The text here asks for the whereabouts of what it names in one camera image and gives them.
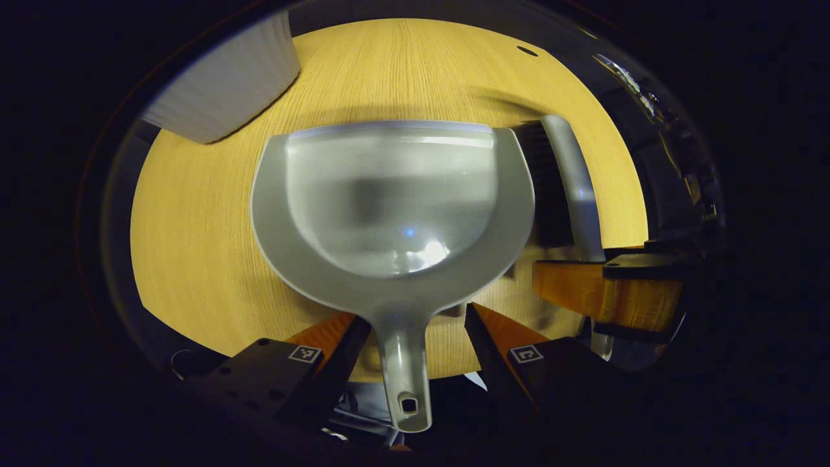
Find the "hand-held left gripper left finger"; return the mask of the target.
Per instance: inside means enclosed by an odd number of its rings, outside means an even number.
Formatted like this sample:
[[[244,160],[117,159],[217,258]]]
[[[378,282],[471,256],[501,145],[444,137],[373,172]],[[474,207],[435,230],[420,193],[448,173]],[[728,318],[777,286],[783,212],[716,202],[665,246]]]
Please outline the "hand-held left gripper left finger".
[[[317,431],[334,411],[370,334],[361,317],[338,311],[285,341],[259,338],[184,390],[257,434]]]

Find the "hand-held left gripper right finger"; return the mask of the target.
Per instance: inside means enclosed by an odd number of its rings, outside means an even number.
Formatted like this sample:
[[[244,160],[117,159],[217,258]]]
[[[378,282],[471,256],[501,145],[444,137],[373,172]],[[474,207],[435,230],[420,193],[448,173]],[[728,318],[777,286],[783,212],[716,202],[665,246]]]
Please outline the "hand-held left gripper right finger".
[[[464,327],[503,418],[592,422],[620,410],[623,373],[574,337],[549,339],[485,305]]]

